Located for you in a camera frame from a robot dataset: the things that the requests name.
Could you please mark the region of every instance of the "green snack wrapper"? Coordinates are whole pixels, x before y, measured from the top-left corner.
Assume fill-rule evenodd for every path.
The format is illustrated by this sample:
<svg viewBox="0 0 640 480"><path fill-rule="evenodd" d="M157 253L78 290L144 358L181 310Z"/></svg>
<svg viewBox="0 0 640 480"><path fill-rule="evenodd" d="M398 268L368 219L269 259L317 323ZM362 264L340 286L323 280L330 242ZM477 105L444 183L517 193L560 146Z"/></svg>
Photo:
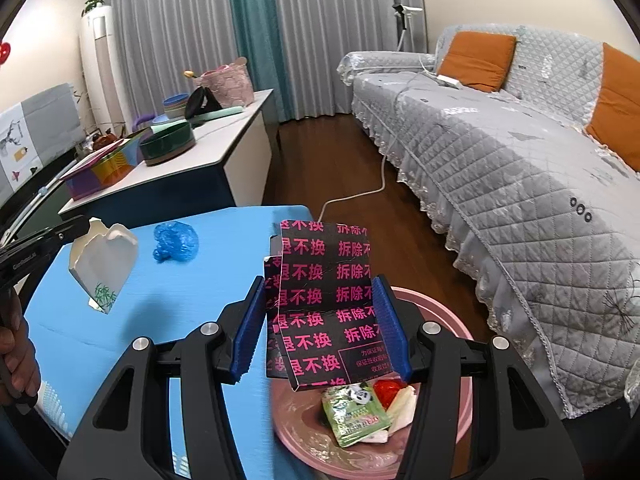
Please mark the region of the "green snack wrapper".
<svg viewBox="0 0 640 480"><path fill-rule="evenodd" d="M386 430L391 420L367 383L332 386L322 393L322 406L340 447Z"/></svg>

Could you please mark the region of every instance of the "white power strip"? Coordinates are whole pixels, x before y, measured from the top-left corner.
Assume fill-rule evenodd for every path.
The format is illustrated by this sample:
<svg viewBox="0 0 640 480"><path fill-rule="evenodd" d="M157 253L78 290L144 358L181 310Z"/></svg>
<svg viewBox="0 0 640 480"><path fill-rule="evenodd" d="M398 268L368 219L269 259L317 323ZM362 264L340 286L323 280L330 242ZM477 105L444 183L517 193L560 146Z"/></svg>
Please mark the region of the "white power strip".
<svg viewBox="0 0 640 480"><path fill-rule="evenodd" d="M439 75L436 78L437 83L440 86L448 86L450 88L461 89L463 87L462 83L457 79L453 79L452 77L447 77L445 75Z"/></svg>

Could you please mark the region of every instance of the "blue table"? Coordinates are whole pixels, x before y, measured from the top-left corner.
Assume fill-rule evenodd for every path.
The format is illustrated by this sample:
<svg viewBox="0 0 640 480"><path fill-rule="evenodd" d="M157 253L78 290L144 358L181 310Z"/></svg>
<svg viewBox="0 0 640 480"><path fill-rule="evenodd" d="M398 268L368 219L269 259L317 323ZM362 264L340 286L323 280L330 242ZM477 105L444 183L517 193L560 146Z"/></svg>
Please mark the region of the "blue table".
<svg viewBox="0 0 640 480"><path fill-rule="evenodd" d="M226 304L242 300L254 278L263 274L270 237L283 219L311 216L302 206L280 206L230 208L181 219L200 239L198 256L186 264L158 264L152 256L155 226L134 229L138 261L108 316L88 306L87 294L68 271L70 246L65 246L26 313L46 382L40 402L47 418L71 436L135 338L144 335L156 343L183 338L216 320ZM242 466L248 480L312 478L309 468L274 442L265 352L263 328L250 371L236 386L223 387ZM172 448L176 472L188 476L179 387L179 380L172 380Z"/></svg>

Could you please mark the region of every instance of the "stacked bowl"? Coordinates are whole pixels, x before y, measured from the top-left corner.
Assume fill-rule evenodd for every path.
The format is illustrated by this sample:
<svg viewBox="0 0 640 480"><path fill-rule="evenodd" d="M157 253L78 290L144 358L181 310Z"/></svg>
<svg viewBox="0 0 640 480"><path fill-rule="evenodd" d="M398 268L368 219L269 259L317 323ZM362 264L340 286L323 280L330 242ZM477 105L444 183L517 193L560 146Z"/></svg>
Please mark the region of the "stacked bowl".
<svg viewBox="0 0 640 480"><path fill-rule="evenodd" d="M169 120L184 118L184 111L187 107L189 94L178 94L171 96L162 102L164 114Z"/></svg>

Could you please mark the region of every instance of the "person's hand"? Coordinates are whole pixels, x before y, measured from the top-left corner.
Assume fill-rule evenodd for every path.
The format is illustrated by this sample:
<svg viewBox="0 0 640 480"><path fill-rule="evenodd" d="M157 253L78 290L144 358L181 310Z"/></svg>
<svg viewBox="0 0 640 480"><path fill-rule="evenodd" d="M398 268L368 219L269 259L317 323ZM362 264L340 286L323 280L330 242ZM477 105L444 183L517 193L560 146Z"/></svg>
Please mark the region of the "person's hand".
<svg viewBox="0 0 640 480"><path fill-rule="evenodd" d="M4 327L0 327L0 359L4 359L11 372L14 388L33 397L40 389L40 367L35 347L29 340L29 325L22 316L20 299L14 288L1 296L0 317ZM14 398L0 383L0 404L8 406L13 402Z"/></svg>

